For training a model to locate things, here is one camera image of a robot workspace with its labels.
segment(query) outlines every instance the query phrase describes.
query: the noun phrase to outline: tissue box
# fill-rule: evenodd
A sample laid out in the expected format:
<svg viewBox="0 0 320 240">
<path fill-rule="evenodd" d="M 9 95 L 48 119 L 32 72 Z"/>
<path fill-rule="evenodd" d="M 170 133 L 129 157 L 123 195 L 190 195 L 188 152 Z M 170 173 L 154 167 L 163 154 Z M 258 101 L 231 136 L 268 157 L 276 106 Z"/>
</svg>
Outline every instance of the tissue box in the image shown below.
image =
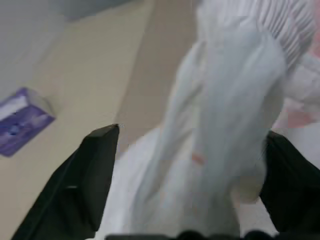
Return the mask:
<svg viewBox="0 0 320 240">
<path fill-rule="evenodd" d="M 0 103 L 0 154 L 12 156 L 54 119 L 45 99 L 34 90 L 21 88 Z"/>
</svg>

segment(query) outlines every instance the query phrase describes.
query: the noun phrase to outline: purple box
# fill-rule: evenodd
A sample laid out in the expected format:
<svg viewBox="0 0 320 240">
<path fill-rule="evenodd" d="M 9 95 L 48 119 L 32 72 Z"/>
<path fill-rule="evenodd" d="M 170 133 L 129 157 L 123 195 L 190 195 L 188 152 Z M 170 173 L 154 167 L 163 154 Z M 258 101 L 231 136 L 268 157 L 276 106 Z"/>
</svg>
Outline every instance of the purple box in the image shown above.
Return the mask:
<svg viewBox="0 0 320 240">
<path fill-rule="evenodd" d="M 0 103 L 0 154 L 12 156 L 54 120 L 45 99 L 21 88 Z"/>
</svg>

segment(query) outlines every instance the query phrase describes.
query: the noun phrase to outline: white cloth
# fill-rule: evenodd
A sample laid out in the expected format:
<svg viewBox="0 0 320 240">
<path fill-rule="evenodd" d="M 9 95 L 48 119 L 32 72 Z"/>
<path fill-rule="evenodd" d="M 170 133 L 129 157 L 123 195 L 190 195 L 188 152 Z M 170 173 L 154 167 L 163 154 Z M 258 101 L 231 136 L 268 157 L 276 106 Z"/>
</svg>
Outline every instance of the white cloth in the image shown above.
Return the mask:
<svg viewBox="0 0 320 240">
<path fill-rule="evenodd" d="M 259 195 L 263 142 L 282 109 L 287 75 L 312 35 L 305 2 L 202 2 L 198 40 L 177 72 L 134 201 L 123 208 L 122 232 L 240 234 L 231 192 L 236 188 L 241 201 Z"/>
</svg>

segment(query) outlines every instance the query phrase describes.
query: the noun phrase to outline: purple packaging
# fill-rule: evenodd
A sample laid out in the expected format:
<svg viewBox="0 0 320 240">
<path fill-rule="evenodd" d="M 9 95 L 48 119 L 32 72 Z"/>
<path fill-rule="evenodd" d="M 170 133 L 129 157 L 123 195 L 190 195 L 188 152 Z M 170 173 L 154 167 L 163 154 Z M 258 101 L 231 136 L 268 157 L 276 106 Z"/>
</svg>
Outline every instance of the purple packaging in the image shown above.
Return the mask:
<svg viewBox="0 0 320 240">
<path fill-rule="evenodd" d="M 0 154 L 10 157 L 55 120 L 49 103 L 21 88 L 0 103 Z"/>
</svg>

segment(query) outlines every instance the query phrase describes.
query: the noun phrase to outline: orange mark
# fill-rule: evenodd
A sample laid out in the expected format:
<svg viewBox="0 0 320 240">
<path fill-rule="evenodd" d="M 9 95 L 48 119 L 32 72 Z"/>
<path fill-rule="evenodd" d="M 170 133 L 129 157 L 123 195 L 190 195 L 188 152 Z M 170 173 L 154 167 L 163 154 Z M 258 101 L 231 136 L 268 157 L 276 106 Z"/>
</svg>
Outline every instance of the orange mark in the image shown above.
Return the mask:
<svg viewBox="0 0 320 240">
<path fill-rule="evenodd" d="M 195 161 L 197 164 L 203 165 L 205 164 L 205 160 L 203 157 L 193 153 L 192 154 L 192 160 Z"/>
</svg>

